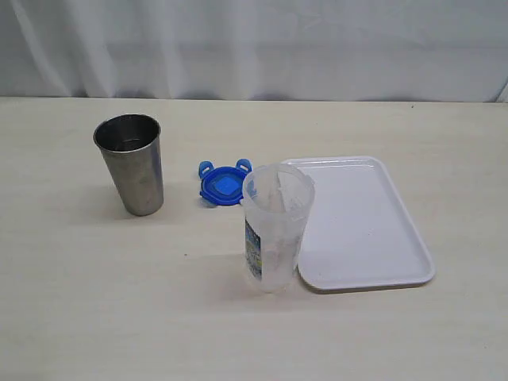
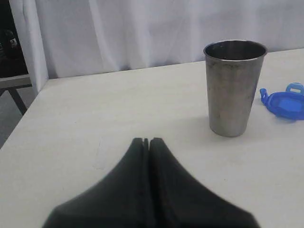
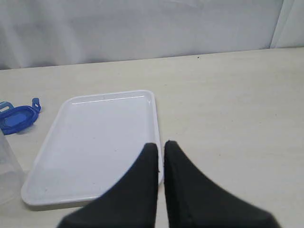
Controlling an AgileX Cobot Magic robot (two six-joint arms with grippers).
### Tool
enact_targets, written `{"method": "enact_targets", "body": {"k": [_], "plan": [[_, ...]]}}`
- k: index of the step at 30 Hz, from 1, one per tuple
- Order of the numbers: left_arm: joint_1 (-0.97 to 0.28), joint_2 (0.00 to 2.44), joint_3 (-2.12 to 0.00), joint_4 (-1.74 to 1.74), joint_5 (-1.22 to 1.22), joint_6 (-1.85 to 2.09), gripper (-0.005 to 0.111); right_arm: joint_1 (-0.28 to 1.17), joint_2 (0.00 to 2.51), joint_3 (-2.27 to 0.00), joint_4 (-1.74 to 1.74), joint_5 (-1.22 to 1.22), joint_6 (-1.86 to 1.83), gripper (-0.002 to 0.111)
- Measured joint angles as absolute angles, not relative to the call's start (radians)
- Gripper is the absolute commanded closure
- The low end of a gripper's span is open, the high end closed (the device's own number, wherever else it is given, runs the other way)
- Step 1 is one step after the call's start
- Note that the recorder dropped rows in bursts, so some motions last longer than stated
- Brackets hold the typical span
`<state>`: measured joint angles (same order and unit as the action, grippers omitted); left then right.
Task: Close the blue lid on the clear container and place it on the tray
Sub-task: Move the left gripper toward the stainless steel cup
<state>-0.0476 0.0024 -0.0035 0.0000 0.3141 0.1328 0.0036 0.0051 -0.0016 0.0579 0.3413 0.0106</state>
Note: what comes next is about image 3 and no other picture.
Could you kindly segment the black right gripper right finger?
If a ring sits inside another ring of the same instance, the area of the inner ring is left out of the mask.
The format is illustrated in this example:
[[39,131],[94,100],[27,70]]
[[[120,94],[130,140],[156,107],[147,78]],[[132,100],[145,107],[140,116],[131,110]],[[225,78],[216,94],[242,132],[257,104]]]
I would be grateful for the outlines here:
[[164,147],[164,188],[171,228],[278,228],[275,217],[204,175],[176,141]]

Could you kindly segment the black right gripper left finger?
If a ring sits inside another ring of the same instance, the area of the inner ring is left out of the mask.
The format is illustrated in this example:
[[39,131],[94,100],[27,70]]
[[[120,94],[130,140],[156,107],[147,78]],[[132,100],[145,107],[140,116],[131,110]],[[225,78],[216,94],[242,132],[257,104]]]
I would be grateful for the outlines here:
[[105,194],[62,218],[60,228],[153,228],[158,198],[158,149],[144,145],[127,173]]

